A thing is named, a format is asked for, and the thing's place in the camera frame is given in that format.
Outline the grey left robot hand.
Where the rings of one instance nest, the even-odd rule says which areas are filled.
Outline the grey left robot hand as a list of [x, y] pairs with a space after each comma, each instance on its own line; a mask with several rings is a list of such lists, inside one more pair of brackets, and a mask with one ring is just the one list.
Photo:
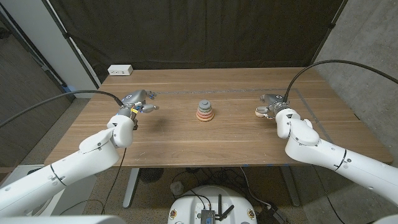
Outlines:
[[156, 96], [157, 93], [150, 90], [137, 90], [129, 93], [121, 100], [123, 105], [120, 107], [117, 115], [134, 119], [138, 113], [150, 113], [158, 110], [159, 106], [146, 103], [146, 98], [153, 100]]

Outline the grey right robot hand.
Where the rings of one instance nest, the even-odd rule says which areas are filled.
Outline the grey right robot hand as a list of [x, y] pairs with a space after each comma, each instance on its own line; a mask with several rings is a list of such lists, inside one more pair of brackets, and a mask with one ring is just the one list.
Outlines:
[[261, 95], [259, 99], [266, 104], [256, 108], [255, 115], [259, 118], [274, 119], [278, 112], [289, 107], [289, 102], [284, 102], [284, 97], [280, 95], [265, 94]]

